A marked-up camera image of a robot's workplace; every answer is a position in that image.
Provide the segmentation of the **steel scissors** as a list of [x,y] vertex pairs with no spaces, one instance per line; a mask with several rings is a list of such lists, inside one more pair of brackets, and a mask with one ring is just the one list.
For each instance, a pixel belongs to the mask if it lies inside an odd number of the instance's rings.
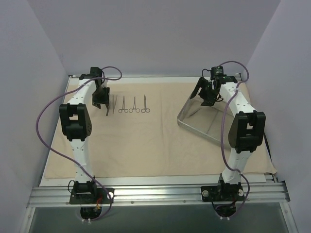
[[123,96],[123,99],[122,99],[122,106],[121,108],[118,110],[119,114],[122,114],[122,113],[128,113],[129,110],[126,108],[126,105],[125,105],[125,96]]
[[144,106],[143,106],[143,108],[141,108],[140,112],[141,113],[149,113],[150,112],[150,108],[147,107],[146,95],[144,95]]

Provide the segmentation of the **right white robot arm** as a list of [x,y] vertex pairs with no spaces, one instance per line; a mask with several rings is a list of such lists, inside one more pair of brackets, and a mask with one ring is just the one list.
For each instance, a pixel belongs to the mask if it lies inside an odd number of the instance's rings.
[[[223,184],[216,187],[216,196],[221,200],[227,200],[233,195],[231,185],[241,182],[242,173],[248,158],[263,142],[263,134],[266,122],[264,112],[257,111],[239,90],[238,83],[227,76],[209,81],[200,77],[190,98],[199,96],[202,106],[211,107],[216,103],[218,95],[221,95],[226,103],[221,122],[221,153],[225,169],[221,173]],[[233,121],[228,133],[228,141],[231,146],[229,159],[225,158],[224,130],[227,110],[233,115]]]

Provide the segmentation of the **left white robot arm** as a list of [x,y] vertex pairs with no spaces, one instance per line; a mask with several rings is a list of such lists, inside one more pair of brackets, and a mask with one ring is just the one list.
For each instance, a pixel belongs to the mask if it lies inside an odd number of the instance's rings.
[[60,122],[63,135],[70,142],[74,159],[82,169],[77,172],[72,195],[80,195],[86,203],[94,203],[98,197],[98,188],[93,181],[88,153],[88,138],[92,133],[92,123],[87,109],[87,103],[101,109],[104,105],[107,113],[110,108],[110,88],[104,79],[100,68],[93,67],[89,74],[82,74],[78,82],[79,90],[66,104],[59,106]]

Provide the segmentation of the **wire mesh instrument tray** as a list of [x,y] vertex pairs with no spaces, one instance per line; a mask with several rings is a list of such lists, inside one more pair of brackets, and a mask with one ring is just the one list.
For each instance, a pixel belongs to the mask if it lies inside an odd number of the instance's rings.
[[[201,106],[202,102],[199,96],[187,99],[177,116],[177,124],[210,143],[220,146],[221,124],[226,103],[216,102],[212,107],[208,107]],[[189,114],[198,108],[201,110],[189,117]]]

